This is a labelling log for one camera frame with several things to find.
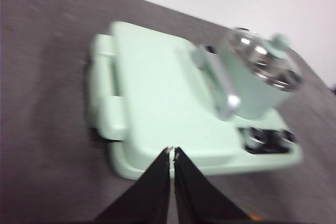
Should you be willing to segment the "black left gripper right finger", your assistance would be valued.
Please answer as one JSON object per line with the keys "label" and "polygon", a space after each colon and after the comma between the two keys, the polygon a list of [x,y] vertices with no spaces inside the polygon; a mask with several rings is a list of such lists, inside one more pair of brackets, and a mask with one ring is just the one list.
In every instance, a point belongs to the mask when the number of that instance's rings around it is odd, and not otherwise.
{"label": "black left gripper right finger", "polygon": [[174,156],[179,223],[252,223],[251,217],[214,187],[184,151]]}

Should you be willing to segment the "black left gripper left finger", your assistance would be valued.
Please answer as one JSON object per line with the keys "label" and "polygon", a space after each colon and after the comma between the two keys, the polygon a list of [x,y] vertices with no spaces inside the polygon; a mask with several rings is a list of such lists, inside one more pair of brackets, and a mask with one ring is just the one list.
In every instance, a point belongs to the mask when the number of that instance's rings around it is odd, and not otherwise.
{"label": "black left gripper left finger", "polygon": [[166,223],[170,201],[170,147],[142,176],[95,217],[95,223]]}

